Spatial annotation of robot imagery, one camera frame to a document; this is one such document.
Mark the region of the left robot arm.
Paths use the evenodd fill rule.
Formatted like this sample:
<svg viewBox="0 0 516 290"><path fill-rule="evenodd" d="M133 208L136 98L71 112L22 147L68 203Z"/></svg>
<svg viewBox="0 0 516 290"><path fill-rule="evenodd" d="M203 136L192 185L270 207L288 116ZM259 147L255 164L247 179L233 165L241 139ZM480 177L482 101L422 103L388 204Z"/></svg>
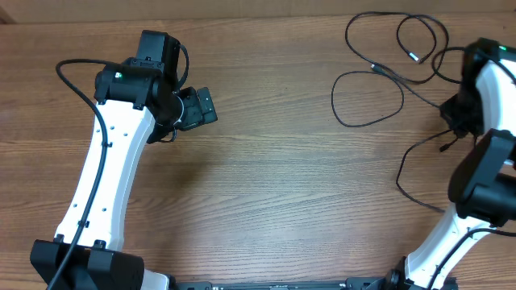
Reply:
<svg viewBox="0 0 516 290"><path fill-rule="evenodd" d="M210 91L185 85L171 35L143 31L137 53L102 62L85 99L94 130L72 202L50 241L37 240L31 265L50 289L174 289L176 280L123 252L127 205L143 149L217 120Z"/></svg>

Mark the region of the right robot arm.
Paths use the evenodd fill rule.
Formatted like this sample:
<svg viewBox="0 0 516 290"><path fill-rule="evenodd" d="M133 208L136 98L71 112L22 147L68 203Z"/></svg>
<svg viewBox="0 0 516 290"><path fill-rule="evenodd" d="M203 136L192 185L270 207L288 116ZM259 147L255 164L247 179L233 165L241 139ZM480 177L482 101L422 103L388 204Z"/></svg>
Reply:
<svg viewBox="0 0 516 290"><path fill-rule="evenodd" d="M515 219L515 178L501 173L515 165L515 50L479 38L462 51L460 89L439 112L457 138L472 135L474 147L451 176L450 204L436 227L370 289L455 289L452 269Z"/></svg>

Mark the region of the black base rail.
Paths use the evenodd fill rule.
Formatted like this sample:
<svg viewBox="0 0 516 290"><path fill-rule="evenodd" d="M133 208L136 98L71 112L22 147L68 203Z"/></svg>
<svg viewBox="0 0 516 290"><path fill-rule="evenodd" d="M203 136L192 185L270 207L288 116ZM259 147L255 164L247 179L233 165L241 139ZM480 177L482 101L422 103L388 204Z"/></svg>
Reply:
<svg viewBox="0 0 516 290"><path fill-rule="evenodd" d="M172 290L380 290L417 289L419 286L404 284L400 287L388 285L382 277L352 277L341 281L302 281L212 284L211 282L177 282L173 280Z"/></svg>

